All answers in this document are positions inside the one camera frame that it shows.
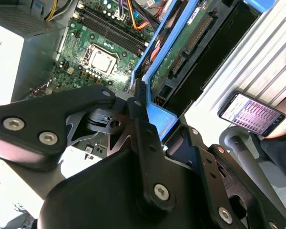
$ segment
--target gray rod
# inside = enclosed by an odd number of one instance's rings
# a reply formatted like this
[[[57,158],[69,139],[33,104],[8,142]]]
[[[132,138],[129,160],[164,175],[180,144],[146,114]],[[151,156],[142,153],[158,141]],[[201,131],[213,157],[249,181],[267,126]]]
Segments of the gray rod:
[[[263,173],[261,167],[258,165],[252,153],[249,151],[242,139],[239,136],[231,137],[229,140],[229,146],[237,155],[240,163],[242,164],[244,170],[249,175],[249,177],[286,218],[285,206],[281,202],[280,198],[271,186],[269,180]]]

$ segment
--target yellow cable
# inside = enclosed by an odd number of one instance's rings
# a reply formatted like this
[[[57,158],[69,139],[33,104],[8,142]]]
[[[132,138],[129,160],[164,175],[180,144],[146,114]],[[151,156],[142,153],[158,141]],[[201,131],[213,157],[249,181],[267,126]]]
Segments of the yellow cable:
[[[49,21],[53,17],[54,12],[56,10],[56,6],[57,6],[57,0],[54,0],[53,6],[52,6],[51,12],[47,18],[47,21]]]
[[[149,24],[147,21],[145,21],[141,25],[137,26],[137,24],[135,23],[135,20],[134,20],[133,8],[132,8],[130,0],[127,0],[127,6],[128,6],[128,11],[129,11],[130,18],[132,19],[133,27],[136,30],[141,30],[141,29],[143,29],[145,26],[147,26]]]

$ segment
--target circuit board chip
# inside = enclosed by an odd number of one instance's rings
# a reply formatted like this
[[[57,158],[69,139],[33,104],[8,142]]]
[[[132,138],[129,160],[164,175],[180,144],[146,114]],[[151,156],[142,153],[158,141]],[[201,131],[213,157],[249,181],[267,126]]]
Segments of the circuit board chip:
[[[85,54],[83,64],[92,67],[105,75],[110,75],[117,63],[117,57],[114,53],[109,53],[106,50],[95,46],[89,45]]]

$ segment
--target green circuit board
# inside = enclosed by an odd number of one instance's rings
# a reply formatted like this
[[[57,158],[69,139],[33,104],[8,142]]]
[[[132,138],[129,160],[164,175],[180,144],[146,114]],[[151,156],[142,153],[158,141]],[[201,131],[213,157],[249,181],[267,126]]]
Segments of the green circuit board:
[[[116,24],[126,29],[132,35],[141,38],[146,42],[149,42],[154,35],[154,31],[150,25],[140,31],[136,30],[129,19],[129,12],[125,7],[123,9],[124,14],[120,18],[118,15],[119,5],[115,0],[84,0],[83,3],[112,24]],[[135,20],[137,24],[143,22],[140,17],[137,17]]]
[[[159,84],[161,84],[163,80],[165,80],[165,78],[168,76],[168,72],[172,68],[176,66],[178,67],[178,65],[180,65],[182,61],[182,58],[179,58],[180,51],[184,48],[184,44],[186,44],[190,40],[193,30],[197,28],[203,16],[208,12],[208,7],[210,6],[211,2],[212,0],[205,0],[193,11],[193,14],[190,17],[189,21],[187,22],[182,32],[176,39],[175,43],[167,53],[163,62],[160,64],[158,70],[151,78],[150,83],[152,94],[157,91],[158,87],[160,86]],[[211,19],[212,18],[208,16],[206,18],[206,22]]]
[[[127,91],[139,57],[71,20],[50,92],[102,84],[113,92]]]

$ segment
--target motherboard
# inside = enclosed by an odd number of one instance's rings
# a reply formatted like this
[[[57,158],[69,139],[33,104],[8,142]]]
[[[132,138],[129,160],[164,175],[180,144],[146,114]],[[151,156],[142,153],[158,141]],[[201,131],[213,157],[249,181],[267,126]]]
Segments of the motherboard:
[[[48,91],[101,84],[113,92],[128,89],[139,57],[108,38],[71,20]]]
[[[128,91],[132,70],[154,31],[136,30],[127,7],[122,15],[114,0],[79,1],[66,28],[53,76],[25,99],[101,84]],[[144,21],[136,15],[136,22]]]

